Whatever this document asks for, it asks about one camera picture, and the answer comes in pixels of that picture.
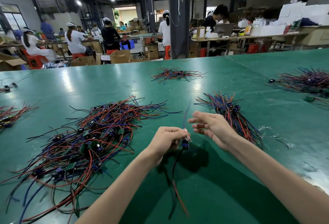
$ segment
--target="black shirt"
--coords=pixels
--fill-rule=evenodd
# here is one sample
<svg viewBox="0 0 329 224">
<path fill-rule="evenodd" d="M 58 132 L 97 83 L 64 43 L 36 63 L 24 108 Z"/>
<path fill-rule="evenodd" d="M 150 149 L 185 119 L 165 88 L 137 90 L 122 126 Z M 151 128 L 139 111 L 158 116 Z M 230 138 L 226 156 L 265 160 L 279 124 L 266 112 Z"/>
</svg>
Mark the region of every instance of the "black shirt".
<svg viewBox="0 0 329 224">
<path fill-rule="evenodd" d="M 204 26 L 205 28 L 210 26 L 210 31 L 211 32 L 214 31 L 215 25 L 216 25 L 216 20 L 214 20 L 212 15 L 206 17 L 205 21 L 201 24 L 201 26 Z"/>
<path fill-rule="evenodd" d="M 104 43 L 111 45 L 114 43 L 114 35 L 118 39 L 121 39 L 120 35 L 118 34 L 117 30 L 115 30 L 113 27 L 103 27 L 101 29 L 102 37 L 104 39 Z"/>
</svg>

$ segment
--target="blue shirt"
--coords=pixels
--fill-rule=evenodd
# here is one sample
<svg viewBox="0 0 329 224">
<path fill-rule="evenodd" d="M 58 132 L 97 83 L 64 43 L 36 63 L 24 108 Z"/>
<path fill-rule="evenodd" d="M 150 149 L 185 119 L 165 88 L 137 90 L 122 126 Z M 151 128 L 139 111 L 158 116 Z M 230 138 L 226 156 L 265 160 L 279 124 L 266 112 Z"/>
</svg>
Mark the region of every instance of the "blue shirt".
<svg viewBox="0 0 329 224">
<path fill-rule="evenodd" d="M 126 31 L 126 30 L 127 30 L 127 28 L 126 28 L 126 26 L 125 26 L 125 25 L 123 25 L 123 26 L 120 26 L 120 27 L 119 27 L 119 29 L 120 29 L 120 30 L 122 30 L 122 31 Z"/>
<path fill-rule="evenodd" d="M 42 32 L 44 34 L 52 34 L 53 33 L 53 27 L 51 26 L 51 24 L 49 24 L 48 22 L 41 22 L 41 27 L 40 29 L 42 30 Z"/>
</svg>

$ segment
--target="right hand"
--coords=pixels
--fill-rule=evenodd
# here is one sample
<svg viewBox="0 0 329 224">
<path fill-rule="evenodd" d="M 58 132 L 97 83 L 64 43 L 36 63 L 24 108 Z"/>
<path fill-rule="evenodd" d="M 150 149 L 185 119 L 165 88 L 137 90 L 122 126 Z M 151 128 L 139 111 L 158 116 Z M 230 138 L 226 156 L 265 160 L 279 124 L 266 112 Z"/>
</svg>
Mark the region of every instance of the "right hand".
<svg viewBox="0 0 329 224">
<path fill-rule="evenodd" d="M 220 114 L 195 111 L 192 116 L 188 122 L 195 123 L 193 131 L 210 137 L 223 150 L 228 150 L 230 142 L 240 137 Z"/>
</svg>

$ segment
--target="hand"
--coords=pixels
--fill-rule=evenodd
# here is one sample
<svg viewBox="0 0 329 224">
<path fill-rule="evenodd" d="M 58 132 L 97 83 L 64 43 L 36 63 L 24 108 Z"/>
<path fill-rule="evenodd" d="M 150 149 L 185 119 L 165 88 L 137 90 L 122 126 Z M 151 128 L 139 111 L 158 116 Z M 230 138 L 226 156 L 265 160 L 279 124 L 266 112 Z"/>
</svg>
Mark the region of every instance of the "hand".
<svg viewBox="0 0 329 224">
<path fill-rule="evenodd" d="M 159 165 L 163 155 L 169 148 L 177 149 L 179 140 L 187 137 L 191 140 L 190 133 L 186 129 L 178 127 L 160 127 L 148 147 L 143 151 L 154 159 L 155 165 Z"/>
<path fill-rule="evenodd" d="M 195 111 L 193 118 L 188 120 L 193 124 L 193 131 L 210 137 L 221 149 L 228 150 L 229 143 L 240 137 L 220 114 L 210 114 Z"/>
</svg>

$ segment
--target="bundle of wires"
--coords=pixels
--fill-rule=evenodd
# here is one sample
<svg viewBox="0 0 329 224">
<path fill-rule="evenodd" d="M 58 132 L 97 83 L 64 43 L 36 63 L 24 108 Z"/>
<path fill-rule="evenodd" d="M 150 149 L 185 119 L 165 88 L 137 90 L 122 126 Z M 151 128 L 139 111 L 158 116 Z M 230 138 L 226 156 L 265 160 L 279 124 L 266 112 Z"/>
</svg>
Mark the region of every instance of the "bundle of wires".
<svg viewBox="0 0 329 224">
<path fill-rule="evenodd" d="M 164 68 L 161 67 L 159 69 L 155 69 L 159 71 L 158 75 L 154 75 L 151 76 L 151 78 L 154 78 L 152 81 L 154 80 L 158 80 L 159 79 L 159 83 L 161 82 L 166 82 L 169 79 L 185 79 L 187 81 L 191 81 L 194 79 L 198 79 L 198 78 L 203 78 L 203 75 L 206 74 L 202 74 L 201 72 L 198 71 L 184 71 L 181 70 L 181 68 Z"/>
<path fill-rule="evenodd" d="M 328 101 L 319 98 L 329 97 L 329 72 L 326 70 L 298 67 L 296 73 L 282 73 L 279 80 L 270 79 L 268 84 L 277 89 L 309 93 L 304 100 L 329 105 Z"/>
<path fill-rule="evenodd" d="M 35 105 L 30 106 L 24 103 L 22 108 L 19 110 L 16 110 L 15 105 L 11 107 L 0 107 L 0 132 L 5 128 L 10 128 L 13 126 L 17 119 L 19 119 L 28 110 L 38 108 L 34 106 Z"/>
<path fill-rule="evenodd" d="M 17 87 L 18 87 L 18 86 L 17 86 L 17 83 L 20 82 L 20 81 L 22 81 L 22 80 L 24 80 L 24 79 L 26 79 L 26 78 L 28 78 L 28 77 L 25 77 L 25 78 L 23 78 L 23 79 L 21 79 L 21 80 L 19 80 L 19 81 L 12 82 L 12 83 L 9 84 L 9 85 L 3 85 L 3 80 L 5 80 L 5 79 L 14 79 L 14 78 L 6 77 L 6 78 L 2 79 L 2 80 L 1 80 L 1 87 L 2 87 L 2 88 L 0 88 L 0 93 L 1 93 L 1 92 L 10 92 L 10 89 L 11 89 L 11 88 L 17 88 Z"/>
<path fill-rule="evenodd" d="M 221 93 L 215 93 L 214 96 L 206 93 L 204 95 L 208 100 L 199 98 L 197 101 L 200 103 L 195 104 L 209 106 L 217 114 L 221 114 L 236 133 L 263 150 L 261 133 L 240 113 L 241 107 L 237 105 L 237 102 L 243 99 L 233 101 L 234 95 L 231 97 Z"/>
<path fill-rule="evenodd" d="M 45 137 L 45 135 L 57 132 L 60 129 L 65 130 L 49 137 L 48 141 L 50 143 L 43 146 L 41 153 L 31 159 L 26 168 L 15 171 L 19 173 L 18 175 L 10 178 L 21 178 L 21 181 L 10 193 L 7 208 L 11 200 L 17 200 L 14 193 L 19 186 L 24 181 L 31 180 L 23 199 L 24 209 L 19 224 L 34 222 L 54 210 L 70 214 L 69 223 L 73 213 L 88 208 L 76 206 L 77 197 L 81 195 L 84 189 L 106 189 L 92 188 L 88 185 L 93 175 L 96 173 L 108 174 L 103 168 L 104 163 L 108 160 L 114 160 L 115 155 L 120 151 L 134 152 L 129 144 L 133 138 L 133 130 L 139 127 L 136 122 L 142 119 L 167 116 L 162 115 L 163 112 L 176 113 L 164 110 L 166 102 L 140 106 L 137 100 L 136 97 L 132 96 L 124 101 L 92 107 L 90 111 L 84 110 L 89 112 L 85 118 L 73 119 L 77 122 L 77 129 L 62 126 L 43 135 L 28 138 L 27 142 Z M 28 198 L 29 191 L 35 183 L 39 183 L 40 187 Z M 29 204 L 44 186 L 52 190 L 51 201 L 53 207 L 24 219 Z M 69 189 L 69 194 L 56 203 L 54 199 L 55 190 L 58 188 L 63 189 L 63 187 Z M 71 209 L 63 209 L 70 204 L 72 204 Z"/>
</svg>

